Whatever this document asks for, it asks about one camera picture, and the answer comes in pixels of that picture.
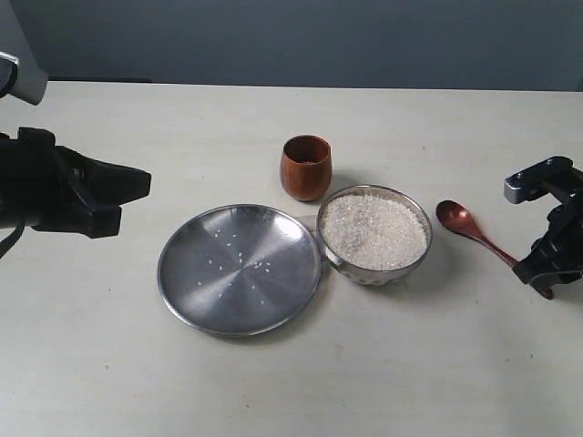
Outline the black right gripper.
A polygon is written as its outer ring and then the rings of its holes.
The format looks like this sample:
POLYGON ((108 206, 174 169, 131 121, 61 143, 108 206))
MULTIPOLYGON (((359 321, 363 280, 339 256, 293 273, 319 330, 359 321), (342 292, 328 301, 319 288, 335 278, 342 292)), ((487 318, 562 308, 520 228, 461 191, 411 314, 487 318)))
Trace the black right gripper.
POLYGON ((514 273, 536 291, 582 279, 582 171, 568 178, 567 199, 547 215, 547 232, 531 246, 514 273))

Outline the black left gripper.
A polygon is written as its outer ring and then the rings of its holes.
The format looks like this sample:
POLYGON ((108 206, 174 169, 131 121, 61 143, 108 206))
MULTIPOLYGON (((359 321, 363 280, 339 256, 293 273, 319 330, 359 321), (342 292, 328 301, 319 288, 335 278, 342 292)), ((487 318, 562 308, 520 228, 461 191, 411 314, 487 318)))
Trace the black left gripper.
POLYGON ((90 239, 115 237, 122 208, 148 196, 147 171, 88 158, 58 146, 45 129, 1 135, 1 227, 19 224, 90 239), (105 206, 91 209, 90 199, 105 206))

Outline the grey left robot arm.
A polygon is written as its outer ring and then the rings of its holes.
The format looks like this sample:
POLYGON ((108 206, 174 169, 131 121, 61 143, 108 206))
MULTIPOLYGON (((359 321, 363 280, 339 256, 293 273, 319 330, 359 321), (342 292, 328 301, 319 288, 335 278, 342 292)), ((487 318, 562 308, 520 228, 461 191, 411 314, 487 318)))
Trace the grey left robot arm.
MULTIPOLYGON (((48 75, 37 64, 10 2, 1 4, 1 94, 37 105, 48 75)), ((1 136, 2 245, 24 229, 76 233, 91 239, 119 233, 122 205, 148 195, 151 175, 85 157, 56 143, 43 128, 20 127, 1 136)))

